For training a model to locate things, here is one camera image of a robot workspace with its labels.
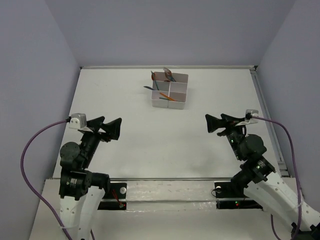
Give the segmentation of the yellow-orange chopstick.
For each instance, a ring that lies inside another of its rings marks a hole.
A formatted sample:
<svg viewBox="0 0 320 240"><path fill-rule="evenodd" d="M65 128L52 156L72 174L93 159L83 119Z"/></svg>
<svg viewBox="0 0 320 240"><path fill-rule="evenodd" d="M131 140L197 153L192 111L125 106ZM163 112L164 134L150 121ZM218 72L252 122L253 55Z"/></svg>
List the yellow-orange chopstick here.
<svg viewBox="0 0 320 240"><path fill-rule="evenodd" d="M165 94L164 94L164 93L162 93L162 92L160 92L159 94L160 94L162 97L164 97L164 98L166 98L167 100L169 100L169 101L176 102L176 100L175 100L175 99L173 99L173 98L171 98L171 97L169 97L169 96L165 95Z"/></svg>

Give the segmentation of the teal spoon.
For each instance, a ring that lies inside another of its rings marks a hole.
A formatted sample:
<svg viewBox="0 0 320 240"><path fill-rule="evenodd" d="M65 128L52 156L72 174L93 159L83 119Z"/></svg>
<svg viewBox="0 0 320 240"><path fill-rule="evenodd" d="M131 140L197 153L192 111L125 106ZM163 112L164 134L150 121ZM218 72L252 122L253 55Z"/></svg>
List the teal spoon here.
<svg viewBox="0 0 320 240"><path fill-rule="evenodd" d="M151 71L151 79L154 81L154 84L155 84L155 86L156 86L156 89L159 91L160 88L159 88L158 82L157 82L157 80L156 80L156 74L155 74L153 71Z"/></svg>

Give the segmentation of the brown fork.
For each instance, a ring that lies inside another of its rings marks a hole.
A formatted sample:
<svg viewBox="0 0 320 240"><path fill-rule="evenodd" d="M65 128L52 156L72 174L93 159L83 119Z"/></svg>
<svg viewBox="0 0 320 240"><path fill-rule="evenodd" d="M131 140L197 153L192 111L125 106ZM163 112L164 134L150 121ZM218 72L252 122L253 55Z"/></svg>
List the brown fork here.
<svg viewBox="0 0 320 240"><path fill-rule="evenodd" d="M167 72L164 72L164 75L165 75L165 81L170 82L171 80L169 79Z"/></svg>

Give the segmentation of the orange fork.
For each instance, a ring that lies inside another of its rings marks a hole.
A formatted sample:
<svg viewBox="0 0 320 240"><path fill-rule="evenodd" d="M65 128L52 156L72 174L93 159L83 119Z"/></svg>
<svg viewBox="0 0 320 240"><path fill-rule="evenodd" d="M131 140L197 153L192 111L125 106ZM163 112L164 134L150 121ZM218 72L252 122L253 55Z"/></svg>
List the orange fork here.
<svg viewBox="0 0 320 240"><path fill-rule="evenodd" d="M167 72L168 75L172 75L172 72L171 72L168 68L166 68L166 67L163 68L163 71L164 71L164 72Z"/></svg>

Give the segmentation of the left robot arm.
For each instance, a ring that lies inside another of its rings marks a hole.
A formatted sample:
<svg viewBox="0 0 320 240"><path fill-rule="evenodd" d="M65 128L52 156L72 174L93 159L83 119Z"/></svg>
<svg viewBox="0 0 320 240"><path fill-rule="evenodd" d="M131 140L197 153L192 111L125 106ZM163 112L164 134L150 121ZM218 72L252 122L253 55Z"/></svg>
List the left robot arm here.
<svg viewBox="0 0 320 240"><path fill-rule="evenodd" d="M89 240L93 218L101 200L110 193L116 197L110 176L88 170L101 142L117 141L122 118L105 123L100 116L88 120L84 113L74 113L66 120L69 128L82 133L79 142L69 141L60 148L60 213L62 229L73 240Z"/></svg>

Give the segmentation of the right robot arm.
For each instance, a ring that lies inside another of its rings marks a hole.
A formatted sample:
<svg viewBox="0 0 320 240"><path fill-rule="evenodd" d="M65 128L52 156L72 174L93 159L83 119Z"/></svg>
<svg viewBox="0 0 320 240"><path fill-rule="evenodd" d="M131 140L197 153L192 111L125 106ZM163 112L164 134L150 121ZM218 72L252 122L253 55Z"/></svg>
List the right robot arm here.
<svg viewBox="0 0 320 240"><path fill-rule="evenodd" d="M290 229L293 240L320 238L320 213L302 197L299 179L292 190L263 156L267 151L262 138L247 133L247 125L256 124L261 117L258 110L248 109L243 118L222 113L220 118L205 115L207 131L226 137L237 160L242 161L240 171L229 182L235 196L244 195L270 213L271 222L277 217Z"/></svg>

